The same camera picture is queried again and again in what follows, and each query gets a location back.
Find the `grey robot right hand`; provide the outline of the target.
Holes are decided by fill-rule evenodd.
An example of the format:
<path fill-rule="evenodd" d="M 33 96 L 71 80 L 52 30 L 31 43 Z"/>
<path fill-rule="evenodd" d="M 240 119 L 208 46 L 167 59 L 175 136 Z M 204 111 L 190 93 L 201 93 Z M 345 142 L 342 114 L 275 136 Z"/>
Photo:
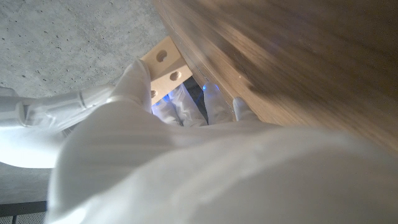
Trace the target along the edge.
<path fill-rule="evenodd" d="M 100 85 L 28 98 L 2 87 L 1 162 L 22 168 L 53 168 L 68 135 L 107 101 L 113 89 L 113 85 Z"/>

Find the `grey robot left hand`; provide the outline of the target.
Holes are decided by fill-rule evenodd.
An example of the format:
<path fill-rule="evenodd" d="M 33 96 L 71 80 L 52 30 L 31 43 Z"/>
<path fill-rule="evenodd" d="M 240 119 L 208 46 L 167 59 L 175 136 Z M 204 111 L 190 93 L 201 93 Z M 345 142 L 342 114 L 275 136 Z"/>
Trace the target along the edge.
<path fill-rule="evenodd" d="M 47 223 L 396 223 L 397 153 L 334 130 L 259 121 L 167 124 L 136 60 L 69 135 Z"/>

